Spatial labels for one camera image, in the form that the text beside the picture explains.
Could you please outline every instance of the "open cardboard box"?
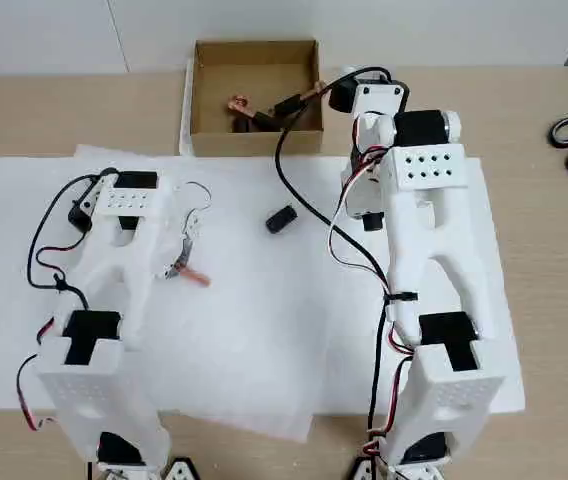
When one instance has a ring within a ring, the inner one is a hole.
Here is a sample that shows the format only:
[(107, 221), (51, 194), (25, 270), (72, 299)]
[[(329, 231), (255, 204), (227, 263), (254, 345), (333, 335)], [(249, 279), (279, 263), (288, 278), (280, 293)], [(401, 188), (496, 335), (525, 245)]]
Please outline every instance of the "open cardboard box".
[[(310, 90), (319, 80), (314, 40), (197, 42), (193, 66), (191, 139), (197, 156), (272, 155), (280, 132), (233, 133), (227, 103), (248, 97), (250, 107), (268, 113), (276, 103)], [(285, 153), (317, 153), (324, 130), (321, 102), (297, 122)]]

